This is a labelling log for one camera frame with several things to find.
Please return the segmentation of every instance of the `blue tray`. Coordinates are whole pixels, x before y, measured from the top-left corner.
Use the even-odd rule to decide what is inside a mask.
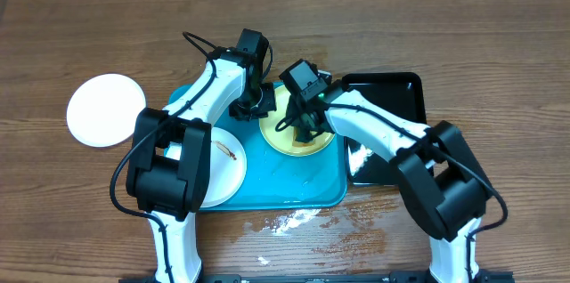
[[[168,103],[178,100],[189,88],[184,85],[175,90]],[[335,136],[329,146],[313,155],[297,158],[272,148],[261,134],[258,120],[236,121],[227,109],[215,126],[241,142],[248,170],[233,197],[202,211],[331,207],[346,195],[348,180],[342,137]]]

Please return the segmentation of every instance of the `wooden tabletop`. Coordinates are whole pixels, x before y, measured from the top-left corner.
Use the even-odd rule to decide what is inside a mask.
[[[88,148],[69,98],[128,75],[159,109],[204,66],[188,30],[235,45],[259,30],[273,80],[306,58],[336,77],[413,71],[427,120],[464,132],[507,200],[477,260],[517,281],[570,280],[570,0],[8,0],[0,26],[0,281],[116,282],[151,275],[149,225],[110,203],[130,142]],[[130,207],[124,191],[119,199]],[[494,201],[484,222],[500,216]],[[350,188],[331,209],[200,214],[206,273],[384,273],[429,265],[428,236],[396,189]]]

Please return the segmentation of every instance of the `pale yellow plate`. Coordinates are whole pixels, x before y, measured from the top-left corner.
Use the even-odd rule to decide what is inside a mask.
[[[275,88],[277,110],[269,112],[268,117],[259,119],[259,128],[265,140],[279,152],[296,157],[311,155],[327,147],[335,137],[332,133],[323,133],[311,143],[305,144],[295,141],[294,127],[289,126],[284,131],[275,132],[275,126],[285,117],[289,97],[290,93],[284,85]]]

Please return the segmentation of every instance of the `black container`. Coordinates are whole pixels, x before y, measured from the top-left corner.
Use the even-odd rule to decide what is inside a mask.
[[[416,123],[426,124],[421,79],[414,73],[349,74],[342,78],[376,106]],[[394,185],[388,162],[361,143],[345,137],[346,174],[354,185]]]

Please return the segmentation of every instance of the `wooden table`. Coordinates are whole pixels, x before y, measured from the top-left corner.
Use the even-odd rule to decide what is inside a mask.
[[[88,78],[118,72],[161,108],[204,66],[181,31],[233,45],[243,28],[272,42],[274,80],[299,58],[337,77],[418,73],[428,122],[462,129],[509,204],[507,224],[479,237],[477,260],[517,281],[570,280],[570,0],[8,0],[1,281],[153,273],[148,223],[109,200],[110,175],[130,143],[77,142],[68,100]],[[488,206],[484,222],[500,216]],[[382,273],[430,260],[428,237],[389,188],[351,188],[331,209],[201,214],[198,223],[206,273]]]

